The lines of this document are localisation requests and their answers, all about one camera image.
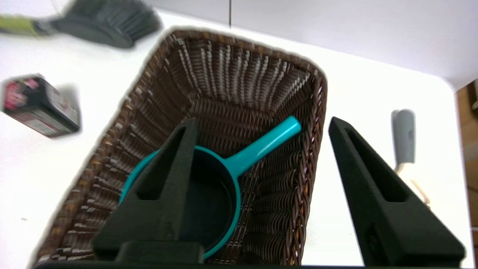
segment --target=brush handle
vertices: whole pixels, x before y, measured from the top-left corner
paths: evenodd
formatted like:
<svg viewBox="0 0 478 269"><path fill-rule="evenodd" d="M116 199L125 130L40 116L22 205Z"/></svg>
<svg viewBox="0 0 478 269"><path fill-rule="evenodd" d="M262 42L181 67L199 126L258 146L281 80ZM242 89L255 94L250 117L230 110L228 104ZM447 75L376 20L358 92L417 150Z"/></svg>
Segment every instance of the brush handle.
<svg viewBox="0 0 478 269"><path fill-rule="evenodd" d="M54 32L53 26L46 21L40 22L22 16L0 15L0 33L38 36Z"/></svg>
<svg viewBox="0 0 478 269"><path fill-rule="evenodd" d="M392 121L397 165L415 162L415 114L401 110Z"/></svg>

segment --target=white wall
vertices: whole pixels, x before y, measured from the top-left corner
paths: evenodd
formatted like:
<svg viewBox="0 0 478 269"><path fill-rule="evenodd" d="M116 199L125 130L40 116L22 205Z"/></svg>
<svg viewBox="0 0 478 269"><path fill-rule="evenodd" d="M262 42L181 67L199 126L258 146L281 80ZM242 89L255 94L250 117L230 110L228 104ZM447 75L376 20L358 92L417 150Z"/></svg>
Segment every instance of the white wall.
<svg viewBox="0 0 478 269"><path fill-rule="evenodd" d="M438 75L457 89L478 78L476 0L232 0L231 21Z"/></svg>
<svg viewBox="0 0 478 269"><path fill-rule="evenodd" d="M164 10L229 24L229 0L143 0Z"/></svg>

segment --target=wicker basket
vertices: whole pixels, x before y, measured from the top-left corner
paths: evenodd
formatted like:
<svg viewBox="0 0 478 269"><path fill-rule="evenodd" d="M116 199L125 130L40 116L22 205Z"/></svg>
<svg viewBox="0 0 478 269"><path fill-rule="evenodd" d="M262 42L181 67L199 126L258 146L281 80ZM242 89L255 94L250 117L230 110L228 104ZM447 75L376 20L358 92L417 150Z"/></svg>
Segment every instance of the wicker basket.
<svg viewBox="0 0 478 269"><path fill-rule="evenodd" d="M241 216L207 262L300 265L327 83L303 58L250 41L176 30L159 44L54 219L37 261L94 259L91 243L129 173L196 117L198 144L228 157L289 115L301 134L240 179Z"/></svg>

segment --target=black box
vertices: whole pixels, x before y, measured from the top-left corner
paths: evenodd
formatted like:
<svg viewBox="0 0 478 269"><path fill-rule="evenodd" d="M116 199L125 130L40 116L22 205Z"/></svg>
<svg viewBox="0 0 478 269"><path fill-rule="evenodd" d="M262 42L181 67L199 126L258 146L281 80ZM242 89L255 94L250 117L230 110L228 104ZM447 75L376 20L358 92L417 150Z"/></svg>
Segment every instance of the black box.
<svg viewBox="0 0 478 269"><path fill-rule="evenodd" d="M9 79L3 85L3 92L3 111L47 137L80 129L75 100L62 95L40 75Z"/></svg>

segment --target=brush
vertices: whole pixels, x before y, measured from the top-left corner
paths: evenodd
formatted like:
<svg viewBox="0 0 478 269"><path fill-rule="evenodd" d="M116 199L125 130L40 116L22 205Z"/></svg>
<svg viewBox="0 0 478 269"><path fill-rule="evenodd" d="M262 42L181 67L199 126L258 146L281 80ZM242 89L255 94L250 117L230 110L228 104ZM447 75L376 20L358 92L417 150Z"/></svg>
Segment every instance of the brush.
<svg viewBox="0 0 478 269"><path fill-rule="evenodd" d="M430 199L418 184L418 171L415 167L415 114L411 110L399 111L392 120L393 138L397 168L395 172L427 206Z"/></svg>
<svg viewBox="0 0 478 269"><path fill-rule="evenodd" d="M130 48L157 31L159 19L139 0L77 0L64 17L32 19L0 15L0 32L21 35L66 33L96 43Z"/></svg>

